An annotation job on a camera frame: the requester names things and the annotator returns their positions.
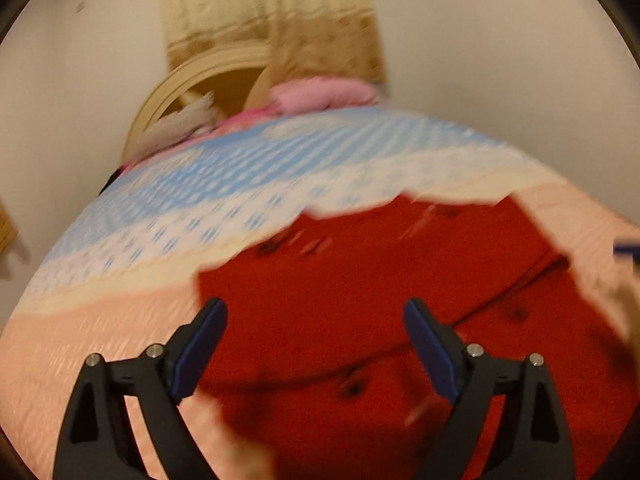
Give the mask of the beige side curtain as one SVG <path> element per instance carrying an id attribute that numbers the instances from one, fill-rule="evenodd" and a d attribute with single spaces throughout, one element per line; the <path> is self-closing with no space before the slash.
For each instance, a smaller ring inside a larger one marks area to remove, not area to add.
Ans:
<path id="1" fill-rule="evenodd" d="M 0 204 L 0 257 L 17 252 L 21 247 L 20 230 L 9 213 L 8 207 Z"/>

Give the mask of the pink folded blanket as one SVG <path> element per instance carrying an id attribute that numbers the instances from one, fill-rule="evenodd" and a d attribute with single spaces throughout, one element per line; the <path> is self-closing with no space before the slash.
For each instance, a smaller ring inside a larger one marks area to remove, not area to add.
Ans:
<path id="1" fill-rule="evenodd" d="M 253 89 L 244 110 L 221 122 L 216 133 L 224 136 L 280 117 L 375 106 L 380 101 L 378 89 L 358 79 L 334 76 L 295 79 L 269 89 Z"/>

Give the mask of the pink and blue dotted bedspread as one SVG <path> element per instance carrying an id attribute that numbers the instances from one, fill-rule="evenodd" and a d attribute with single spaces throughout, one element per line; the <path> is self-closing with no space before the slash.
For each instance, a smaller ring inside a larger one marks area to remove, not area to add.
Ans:
<path id="1" fill-rule="evenodd" d="M 617 333 L 606 292 L 624 269 L 616 238 L 638 226 L 542 162 L 424 115 L 353 108 L 267 122 L 173 148 L 117 179 L 54 244 L 1 336 L 1 426 L 28 468 L 51 477 L 78 368 L 131 356 L 196 306 L 194 276 L 291 223 L 409 192 L 442 203 L 513 196 L 572 262 Z"/>

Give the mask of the beige patterned window curtain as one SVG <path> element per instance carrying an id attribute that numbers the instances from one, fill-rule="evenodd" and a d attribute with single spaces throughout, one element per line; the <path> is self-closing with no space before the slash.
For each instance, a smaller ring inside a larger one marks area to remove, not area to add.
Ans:
<path id="1" fill-rule="evenodd" d="M 265 41 L 277 84 L 336 75 L 382 84 L 373 0 L 160 0 L 168 62 L 239 41 Z"/>

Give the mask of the cream wooden headboard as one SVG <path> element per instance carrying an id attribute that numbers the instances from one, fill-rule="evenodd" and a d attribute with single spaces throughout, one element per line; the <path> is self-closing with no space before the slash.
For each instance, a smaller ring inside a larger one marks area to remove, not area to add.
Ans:
<path id="1" fill-rule="evenodd" d="M 138 136 L 160 118 L 180 110 L 210 93 L 222 114 L 239 113 L 256 98 L 270 63 L 267 41 L 247 40 L 224 44 L 190 58 L 172 70 L 151 92 L 129 128 L 122 162 Z"/>

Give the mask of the striped grey pillow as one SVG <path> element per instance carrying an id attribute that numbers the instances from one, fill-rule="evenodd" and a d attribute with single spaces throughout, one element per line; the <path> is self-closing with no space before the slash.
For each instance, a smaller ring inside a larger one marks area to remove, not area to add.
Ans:
<path id="1" fill-rule="evenodd" d="M 133 164 L 165 148 L 170 148 L 202 127 L 211 127 L 218 119 L 211 93 L 201 96 L 181 110 L 160 118 L 134 137 L 132 144 L 124 151 L 122 162 Z"/>

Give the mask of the red knitted sweater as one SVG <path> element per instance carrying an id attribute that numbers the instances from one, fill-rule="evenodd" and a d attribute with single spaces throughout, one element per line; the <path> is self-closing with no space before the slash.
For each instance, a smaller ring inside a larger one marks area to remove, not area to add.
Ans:
<path id="1" fill-rule="evenodd" d="M 268 448 L 280 479 L 412 477 L 448 413 L 404 329 L 412 298 L 494 356 L 546 359 L 579 478 L 639 400 L 628 349 L 513 200 L 400 196 L 359 214 L 303 214 L 202 271 L 198 288 L 229 312 L 201 387 L 237 434 Z"/>

